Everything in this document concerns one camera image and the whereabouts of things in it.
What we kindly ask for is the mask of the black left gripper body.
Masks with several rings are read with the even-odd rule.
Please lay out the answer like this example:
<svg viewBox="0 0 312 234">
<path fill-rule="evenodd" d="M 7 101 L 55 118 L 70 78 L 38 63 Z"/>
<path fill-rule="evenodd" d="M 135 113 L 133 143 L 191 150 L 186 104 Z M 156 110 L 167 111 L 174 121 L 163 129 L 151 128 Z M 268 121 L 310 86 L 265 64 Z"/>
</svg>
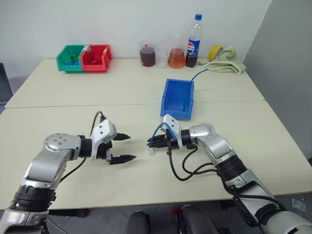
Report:
<svg viewBox="0 0 312 234">
<path fill-rule="evenodd" d="M 104 159 L 109 164 L 112 164 L 113 154 L 110 152 L 112 146 L 112 141 L 109 141 L 108 143 L 101 143 L 97 149 L 96 159 Z"/>
</svg>

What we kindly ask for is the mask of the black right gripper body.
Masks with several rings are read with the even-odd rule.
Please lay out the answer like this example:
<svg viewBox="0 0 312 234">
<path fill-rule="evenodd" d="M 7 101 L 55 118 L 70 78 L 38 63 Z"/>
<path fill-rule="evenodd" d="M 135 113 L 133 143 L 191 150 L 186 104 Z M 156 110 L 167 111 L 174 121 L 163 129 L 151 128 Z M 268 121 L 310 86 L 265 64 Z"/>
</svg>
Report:
<svg viewBox="0 0 312 234">
<path fill-rule="evenodd" d="M 167 140 L 169 140 L 172 149 L 181 149 L 181 129 L 173 131 L 173 133 L 175 138 L 168 129 L 166 130 Z"/>
</svg>

